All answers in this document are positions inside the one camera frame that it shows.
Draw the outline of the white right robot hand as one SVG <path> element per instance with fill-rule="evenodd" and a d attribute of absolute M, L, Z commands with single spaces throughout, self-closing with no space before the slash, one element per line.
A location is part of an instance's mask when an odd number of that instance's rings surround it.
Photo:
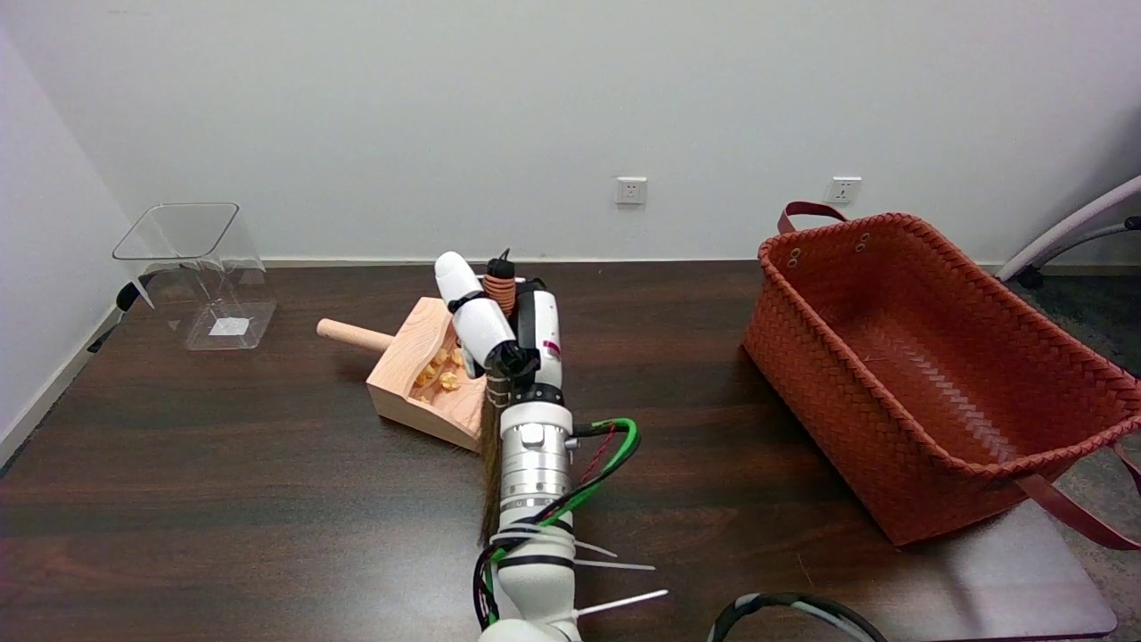
<path fill-rule="evenodd" d="M 563 405 L 563 350 L 557 300 L 541 279 L 521 279 L 509 252 L 482 274 L 464 255 L 437 257 L 432 274 L 469 377 L 484 377 L 488 403 Z"/>

